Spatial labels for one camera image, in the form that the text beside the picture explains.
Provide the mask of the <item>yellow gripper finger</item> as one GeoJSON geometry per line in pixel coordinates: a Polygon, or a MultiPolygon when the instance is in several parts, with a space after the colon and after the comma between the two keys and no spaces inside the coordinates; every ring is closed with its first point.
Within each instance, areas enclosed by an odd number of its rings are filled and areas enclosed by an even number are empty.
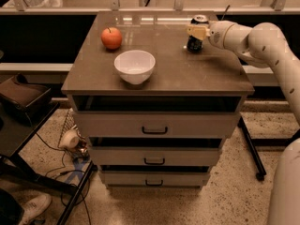
{"type": "Polygon", "coordinates": [[[205,25],[190,24],[187,27],[187,34],[199,40],[205,40],[210,36],[210,29],[205,25]]]}

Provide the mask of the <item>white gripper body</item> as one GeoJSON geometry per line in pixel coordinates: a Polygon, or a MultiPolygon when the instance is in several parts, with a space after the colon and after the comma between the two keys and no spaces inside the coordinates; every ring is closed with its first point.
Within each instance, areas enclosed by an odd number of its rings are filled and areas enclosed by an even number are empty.
{"type": "Polygon", "coordinates": [[[237,45],[233,39],[236,22],[216,21],[209,24],[209,42],[220,49],[234,49],[237,45]]]}

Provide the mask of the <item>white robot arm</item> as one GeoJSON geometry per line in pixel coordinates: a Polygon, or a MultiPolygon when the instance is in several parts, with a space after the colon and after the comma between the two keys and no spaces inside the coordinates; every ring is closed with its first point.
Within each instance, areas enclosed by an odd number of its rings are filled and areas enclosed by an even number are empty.
{"type": "MultiPolygon", "coordinates": [[[[217,21],[190,24],[187,33],[233,52],[256,68],[270,68],[300,124],[300,60],[282,31],[270,22],[253,27],[217,21]]],[[[300,225],[300,139],[289,142],[281,154],[271,191],[267,225],[300,225]]]]}

